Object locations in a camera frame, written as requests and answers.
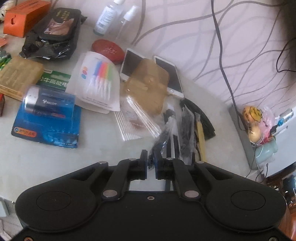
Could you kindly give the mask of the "small clear spray bottle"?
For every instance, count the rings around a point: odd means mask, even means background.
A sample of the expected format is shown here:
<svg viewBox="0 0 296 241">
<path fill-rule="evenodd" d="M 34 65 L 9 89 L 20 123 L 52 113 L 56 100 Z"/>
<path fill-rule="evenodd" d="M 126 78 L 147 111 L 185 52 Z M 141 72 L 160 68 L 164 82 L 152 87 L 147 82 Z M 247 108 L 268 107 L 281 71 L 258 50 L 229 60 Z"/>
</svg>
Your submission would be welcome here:
<svg viewBox="0 0 296 241">
<path fill-rule="evenodd" d="M 133 5 L 120 19 L 114 41 L 117 42 L 119 39 L 123 36 L 125 33 L 125 30 L 128 28 L 130 23 L 134 20 L 134 18 L 137 16 L 137 13 L 139 12 L 139 7 L 136 5 Z"/>
</svg>

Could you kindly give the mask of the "white smartphone left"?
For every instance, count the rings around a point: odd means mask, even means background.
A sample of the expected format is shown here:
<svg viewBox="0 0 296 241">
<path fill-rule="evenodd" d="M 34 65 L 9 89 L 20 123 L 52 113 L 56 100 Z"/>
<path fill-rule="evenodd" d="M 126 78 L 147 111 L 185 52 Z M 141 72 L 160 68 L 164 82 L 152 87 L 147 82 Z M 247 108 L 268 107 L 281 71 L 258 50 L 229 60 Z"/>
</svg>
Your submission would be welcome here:
<svg viewBox="0 0 296 241">
<path fill-rule="evenodd" d="M 145 59 L 144 56 L 138 54 L 136 51 L 130 48 L 127 48 L 119 72 L 121 80 L 127 81 L 130 78 L 133 71 L 137 68 L 137 66 L 143 59 Z"/>
</svg>

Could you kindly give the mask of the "blue battery blister pack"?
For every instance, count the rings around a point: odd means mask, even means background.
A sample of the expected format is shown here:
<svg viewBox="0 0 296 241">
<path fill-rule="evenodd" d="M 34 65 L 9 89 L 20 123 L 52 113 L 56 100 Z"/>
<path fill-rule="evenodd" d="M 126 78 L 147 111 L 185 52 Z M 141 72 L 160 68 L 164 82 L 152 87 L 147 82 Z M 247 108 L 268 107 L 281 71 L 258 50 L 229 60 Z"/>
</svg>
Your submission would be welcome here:
<svg viewBox="0 0 296 241">
<path fill-rule="evenodd" d="M 11 135 L 63 148 L 78 148 L 81 108 L 75 96 L 31 85 L 16 115 Z"/>
</svg>

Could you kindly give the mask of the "colourful interdental brush pack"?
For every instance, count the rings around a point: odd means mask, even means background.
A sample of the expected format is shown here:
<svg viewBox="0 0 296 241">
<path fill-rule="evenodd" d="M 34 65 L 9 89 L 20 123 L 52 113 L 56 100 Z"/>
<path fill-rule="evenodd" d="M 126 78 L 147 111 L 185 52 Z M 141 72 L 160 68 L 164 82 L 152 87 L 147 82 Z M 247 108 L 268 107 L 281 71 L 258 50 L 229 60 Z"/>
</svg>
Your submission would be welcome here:
<svg viewBox="0 0 296 241">
<path fill-rule="evenodd" d="M 107 114 L 120 111 L 120 77 L 116 66 L 102 54 L 83 53 L 72 72 L 66 93 L 86 110 Z"/>
</svg>

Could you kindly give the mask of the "white smartphone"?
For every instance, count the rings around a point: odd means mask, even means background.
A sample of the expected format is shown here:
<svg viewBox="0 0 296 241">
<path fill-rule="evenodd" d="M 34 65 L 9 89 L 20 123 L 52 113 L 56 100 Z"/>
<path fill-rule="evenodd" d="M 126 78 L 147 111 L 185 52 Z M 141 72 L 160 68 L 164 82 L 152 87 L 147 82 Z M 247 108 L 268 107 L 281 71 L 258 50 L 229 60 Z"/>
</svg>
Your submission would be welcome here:
<svg viewBox="0 0 296 241">
<path fill-rule="evenodd" d="M 119 72 L 121 80 L 127 81 L 130 78 L 133 71 L 137 68 L 137 66 L 143 59 L 145 59 L 144 56 L 138 54 L 136 51 L 130 48 L 127 48 Z"/>
<path fill-rule="evenodd" d="M 176 65 L 160 56 L 154 55 L 153 59 L 158 66 L 166 70 L 166 72 L 169 74 L 167 87 L 168 94 L 176 96 L 178 98 L 184 98 L 183 88 Z"/>
</svg>

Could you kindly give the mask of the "white smartphone right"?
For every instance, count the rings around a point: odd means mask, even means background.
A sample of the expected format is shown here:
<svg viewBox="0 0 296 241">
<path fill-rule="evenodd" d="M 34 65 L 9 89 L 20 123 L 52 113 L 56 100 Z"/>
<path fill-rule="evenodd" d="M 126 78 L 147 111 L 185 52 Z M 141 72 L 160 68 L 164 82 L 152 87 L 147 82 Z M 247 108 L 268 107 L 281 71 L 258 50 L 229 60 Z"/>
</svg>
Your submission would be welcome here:
<svg viewBox="0 0 296 241">
<path fill-rule="evenodd" d="M 153 59 L 158 66 L 166 70 L 166 72 L 169 74 L 167 87 L 168 94 L 176 96 L 178 98 L 184 98 L 183 88 L 176 65 L 160 56 L 154 55 Z"/>
</svg>

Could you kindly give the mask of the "red oval case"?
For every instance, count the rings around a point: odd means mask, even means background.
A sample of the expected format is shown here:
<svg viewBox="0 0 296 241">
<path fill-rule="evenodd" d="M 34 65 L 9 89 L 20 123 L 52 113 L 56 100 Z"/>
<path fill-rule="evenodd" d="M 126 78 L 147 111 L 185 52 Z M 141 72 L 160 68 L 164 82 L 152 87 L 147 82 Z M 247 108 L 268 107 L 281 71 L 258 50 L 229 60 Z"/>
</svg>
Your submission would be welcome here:
<svg viewBox="0 0 296 241">
<path fill-rule="evenodd" d="M 115 65 L 123 63 L 125 52 L 114 42 L 105 39 L 98 39 L 92 43 L 93 52 L 102 54 Z"/>
</svg>

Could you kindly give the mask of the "green battery card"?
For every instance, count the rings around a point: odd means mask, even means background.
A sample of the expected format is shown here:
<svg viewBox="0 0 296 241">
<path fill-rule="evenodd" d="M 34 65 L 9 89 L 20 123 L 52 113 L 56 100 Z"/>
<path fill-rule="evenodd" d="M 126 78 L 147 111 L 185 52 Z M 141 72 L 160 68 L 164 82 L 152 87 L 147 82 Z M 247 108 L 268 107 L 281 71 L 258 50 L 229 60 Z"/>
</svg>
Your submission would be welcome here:
<svg viewBox="0 0 296 241">
<path fill-rule="evenodd" d="M 65 92 L 70 78 L 69 74 L 45 69 L 37 85 Z"/>
</svg>

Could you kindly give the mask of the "clear bag of toothpicks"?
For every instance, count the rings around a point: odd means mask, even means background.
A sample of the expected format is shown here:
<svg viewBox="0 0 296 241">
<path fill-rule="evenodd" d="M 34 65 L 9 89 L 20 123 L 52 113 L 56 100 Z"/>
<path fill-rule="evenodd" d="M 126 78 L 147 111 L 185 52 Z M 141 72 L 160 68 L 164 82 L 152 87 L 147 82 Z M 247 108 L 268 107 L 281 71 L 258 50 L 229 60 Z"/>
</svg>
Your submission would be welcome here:
<svg viewBox="0 0 296 241">
<path fill-rule="evenodd" d="M 114 113 L 123 141 L 158 138 L 161 127 L 130 96 L 120 98 L 120 111 Z"/>
</svg>

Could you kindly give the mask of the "orange cardboard box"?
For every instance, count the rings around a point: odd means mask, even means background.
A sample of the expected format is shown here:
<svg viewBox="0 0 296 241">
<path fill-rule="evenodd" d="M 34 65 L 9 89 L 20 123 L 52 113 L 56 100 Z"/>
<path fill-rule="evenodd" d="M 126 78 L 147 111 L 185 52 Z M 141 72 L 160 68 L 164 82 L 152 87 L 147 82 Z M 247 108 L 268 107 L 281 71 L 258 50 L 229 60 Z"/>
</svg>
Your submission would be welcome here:
<svg viewBox="0 0 296 241">
<path fill-rule="evenodd" d="M 49 1 L 24 1 L 9 9 L 4 17 L 3 33 L 19 38 L 36 25 L 50 10 Z"/>
</svg>

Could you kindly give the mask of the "clear bag of black parts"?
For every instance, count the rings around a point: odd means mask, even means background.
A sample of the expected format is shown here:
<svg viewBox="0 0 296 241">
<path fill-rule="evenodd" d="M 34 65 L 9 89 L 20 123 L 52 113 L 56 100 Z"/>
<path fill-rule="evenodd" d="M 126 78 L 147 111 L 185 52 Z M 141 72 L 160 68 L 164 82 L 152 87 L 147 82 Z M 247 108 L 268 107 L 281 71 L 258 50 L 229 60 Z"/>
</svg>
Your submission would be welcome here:
<svg viewBox="0 0 296 241">
<path fill-rule="evenodd" d="M 156 154 L 163 158 L 180 159 L 186 165 L 191 165 L 196 144 L 193 113 L 185 106 L 179 110 L 167 109 L 164 120 L 164 129 L 149 153 L 148 168 L 155 167 Z"/>
</svg>

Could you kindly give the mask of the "tan wooden box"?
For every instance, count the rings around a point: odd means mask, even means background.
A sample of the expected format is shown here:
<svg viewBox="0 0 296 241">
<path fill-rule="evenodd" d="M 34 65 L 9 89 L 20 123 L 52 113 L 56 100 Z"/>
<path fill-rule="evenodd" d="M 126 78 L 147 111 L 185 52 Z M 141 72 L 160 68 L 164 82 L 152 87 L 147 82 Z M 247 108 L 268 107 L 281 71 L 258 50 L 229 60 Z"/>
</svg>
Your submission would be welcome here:
<svg viewBox="0 0 296 241">
<path fill-rule="evenodd" d="M 42 63 L 13 57 L 1 70 L 1 93 L 21 101 L 30 85 L 36 84 L 43 73 Z"/>
</svg>

